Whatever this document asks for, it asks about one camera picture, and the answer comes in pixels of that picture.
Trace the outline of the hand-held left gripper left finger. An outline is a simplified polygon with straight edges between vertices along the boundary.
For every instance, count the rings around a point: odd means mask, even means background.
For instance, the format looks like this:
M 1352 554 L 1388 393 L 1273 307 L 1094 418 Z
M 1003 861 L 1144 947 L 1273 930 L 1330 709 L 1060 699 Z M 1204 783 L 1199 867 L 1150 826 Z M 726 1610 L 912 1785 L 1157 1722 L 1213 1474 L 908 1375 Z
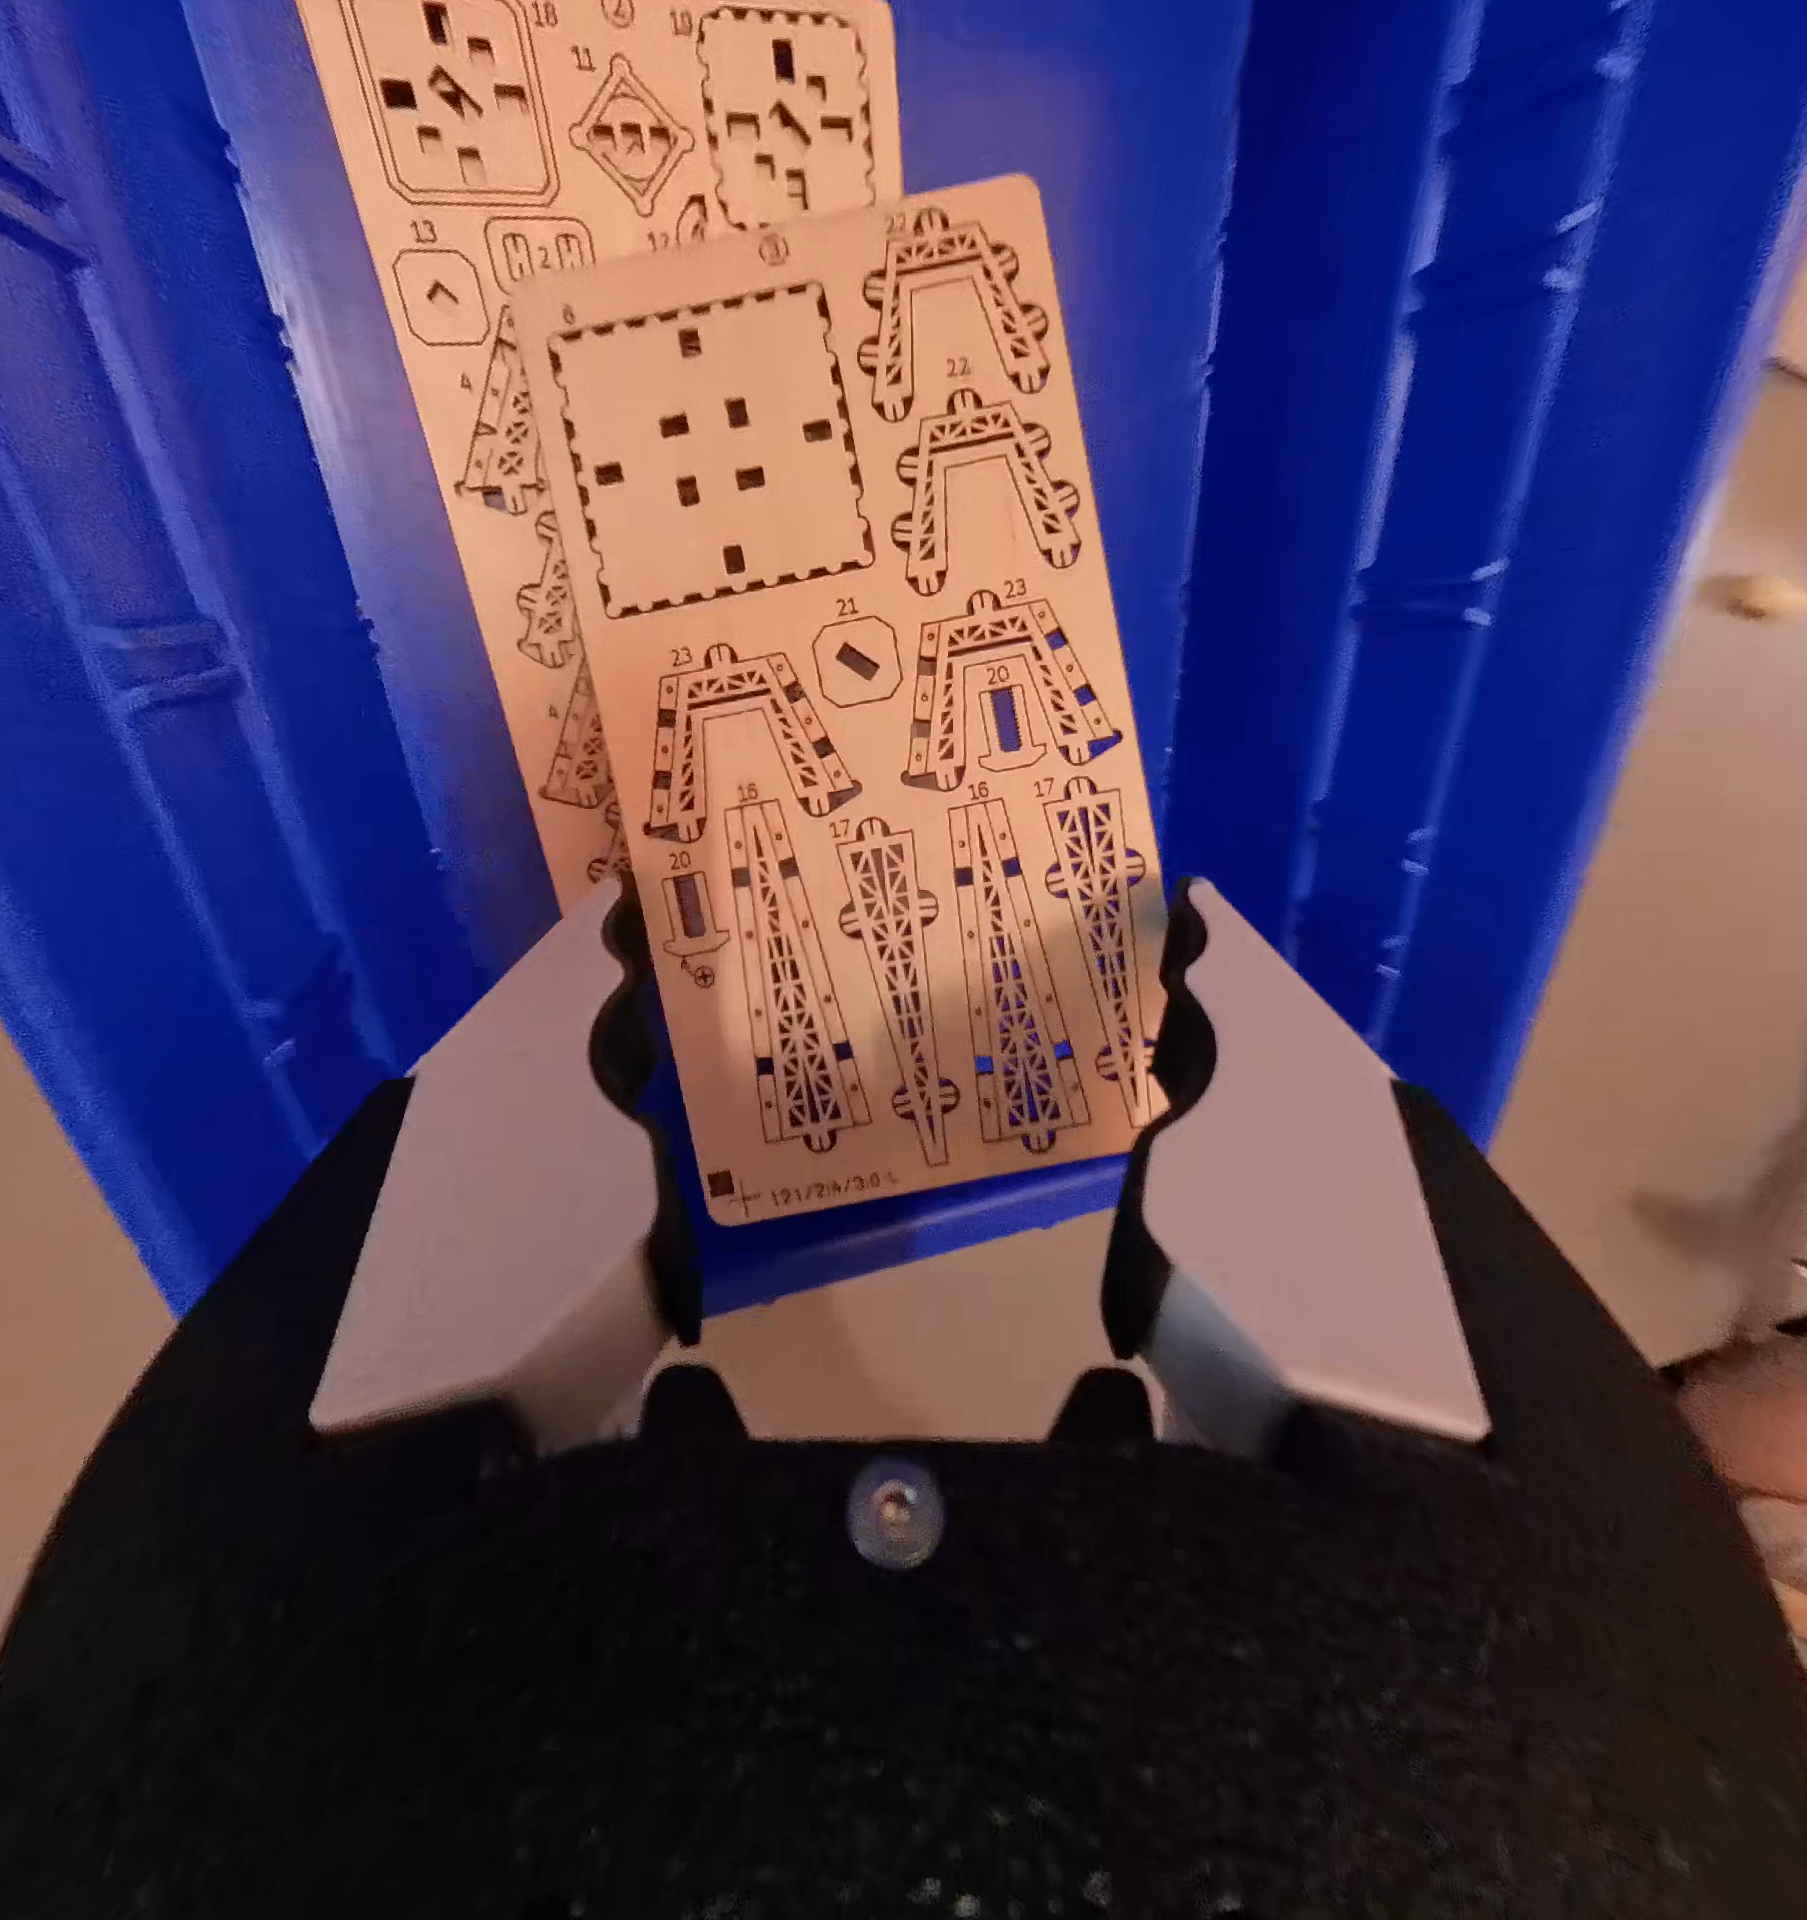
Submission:
M 663 1123 L 651 933 L 603 879 L 412 1069 L 310 1419 L 497 1402 L 543 1449 L 627 1426 L 702 1273 Z

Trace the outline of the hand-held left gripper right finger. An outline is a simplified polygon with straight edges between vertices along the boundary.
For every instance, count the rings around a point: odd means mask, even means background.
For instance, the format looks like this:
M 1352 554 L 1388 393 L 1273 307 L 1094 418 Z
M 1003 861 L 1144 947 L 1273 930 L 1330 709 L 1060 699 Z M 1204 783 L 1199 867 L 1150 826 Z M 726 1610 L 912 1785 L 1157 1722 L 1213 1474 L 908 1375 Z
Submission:
M 1208 879 L 1178 884 L 1104 1330 L 1168 1436 L 1262 1458 L 1298 1408 L 1489 1436 L 1399 1080 Z

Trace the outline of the blue plastic bin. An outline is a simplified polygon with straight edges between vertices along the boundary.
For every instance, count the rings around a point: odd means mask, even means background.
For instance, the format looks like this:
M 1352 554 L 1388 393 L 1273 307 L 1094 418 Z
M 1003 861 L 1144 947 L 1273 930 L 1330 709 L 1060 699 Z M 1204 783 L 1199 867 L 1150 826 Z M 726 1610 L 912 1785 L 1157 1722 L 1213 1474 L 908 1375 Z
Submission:
M 1807 200 L 1807 3 L 897 3 L 1029 170 L 1168 872 L 1489 1143 Z M 553 921 L 289 3 L 0 3 L 0 1017 L 184 1311 Z

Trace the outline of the wooden puzzle sheet octagon cutouts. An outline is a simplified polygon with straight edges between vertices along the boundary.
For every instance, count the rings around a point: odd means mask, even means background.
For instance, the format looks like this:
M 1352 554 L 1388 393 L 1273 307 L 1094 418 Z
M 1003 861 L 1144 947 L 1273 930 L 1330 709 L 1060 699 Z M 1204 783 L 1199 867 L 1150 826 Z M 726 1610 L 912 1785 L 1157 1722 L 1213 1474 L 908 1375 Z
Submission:
M 891 3 L 297 3 L 537 839 L 627 861 L 517 343 L 552 273 L 903 195 Z

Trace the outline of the wooden puzzle sheet square cutout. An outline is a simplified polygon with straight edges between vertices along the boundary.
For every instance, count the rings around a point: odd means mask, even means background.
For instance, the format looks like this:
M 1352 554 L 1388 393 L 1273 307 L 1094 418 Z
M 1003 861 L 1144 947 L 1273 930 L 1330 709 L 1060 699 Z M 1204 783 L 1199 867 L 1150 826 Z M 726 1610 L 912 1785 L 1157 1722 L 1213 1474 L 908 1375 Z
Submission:
M 517 328 L 712 1222 L 1127 1152 L 1168 909 L 1041 184 Z

